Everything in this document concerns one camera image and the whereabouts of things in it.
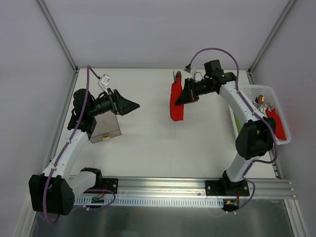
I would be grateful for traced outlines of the silver spoon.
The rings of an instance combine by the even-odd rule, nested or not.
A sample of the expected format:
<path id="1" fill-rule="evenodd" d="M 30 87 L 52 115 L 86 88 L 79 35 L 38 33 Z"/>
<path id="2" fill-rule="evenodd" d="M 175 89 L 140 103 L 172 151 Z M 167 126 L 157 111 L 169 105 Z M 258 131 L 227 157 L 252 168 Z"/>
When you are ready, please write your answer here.
<path id="1" fill-rule="evenodd" d="M 177 71 L 176 74 L 175 74 L 175 79 L 174 79 L 175 83 L 177 83 L 181 79 L 182 79 L 181 71 Z"/>

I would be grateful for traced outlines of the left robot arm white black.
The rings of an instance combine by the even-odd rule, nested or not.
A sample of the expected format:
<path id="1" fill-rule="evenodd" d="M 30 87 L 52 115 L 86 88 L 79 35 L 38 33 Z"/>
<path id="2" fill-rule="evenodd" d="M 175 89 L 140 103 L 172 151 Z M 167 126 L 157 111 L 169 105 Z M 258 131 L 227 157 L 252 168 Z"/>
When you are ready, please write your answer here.
<path id="1" fill-rule="evenodd" d="M 140 105 L 125 99 L 118 90 L 102 92 L 94 98 L 87 89 L 73 94 L 73 109 L 64 145 L 41 174 L 29 179 L 32 208 L 44 214 L 68 215 L 75 199 L 85 192 L 97 193 L 104 187 L 102 172 L 83 168 L 75 178 L 70 173 L 81 149 L 90 141 L 98 115 L 112 112 L 124 116 Z"/>

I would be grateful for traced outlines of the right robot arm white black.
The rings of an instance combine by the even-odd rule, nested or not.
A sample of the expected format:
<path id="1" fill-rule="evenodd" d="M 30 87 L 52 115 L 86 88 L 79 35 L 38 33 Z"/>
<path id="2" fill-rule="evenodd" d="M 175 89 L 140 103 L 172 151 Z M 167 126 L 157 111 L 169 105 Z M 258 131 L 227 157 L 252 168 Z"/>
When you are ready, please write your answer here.
<path id="1" fill-rule="evenodd" d="M 229 104 L 242 126 L 235 141 L 237 154 L 219 180 L 205 182 L 205 192 L 207 196 L 247 197 L 249 189 L 245 176 L 254 162 L 273 148 L 276 122 L 261 114 L 247 100 L 244 92 L 236 86 L 234 73 L 225 73 L 219 60 L 205 63 L 204 69 L 205 76 L 200 81 L 185 79 L 175 105 L 196 102 L 201 95 L 212 92 L 219 94 Z"/>

